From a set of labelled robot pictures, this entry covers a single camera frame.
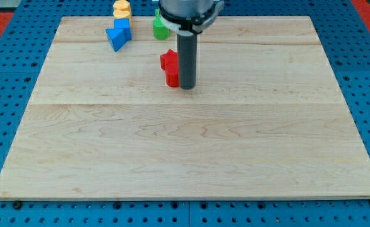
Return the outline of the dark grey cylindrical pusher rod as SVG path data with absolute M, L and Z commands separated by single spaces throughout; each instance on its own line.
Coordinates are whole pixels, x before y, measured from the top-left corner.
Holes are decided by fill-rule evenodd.
M 197 36 L 177 35 L 179 87 L 191 90 L 196 85 Z

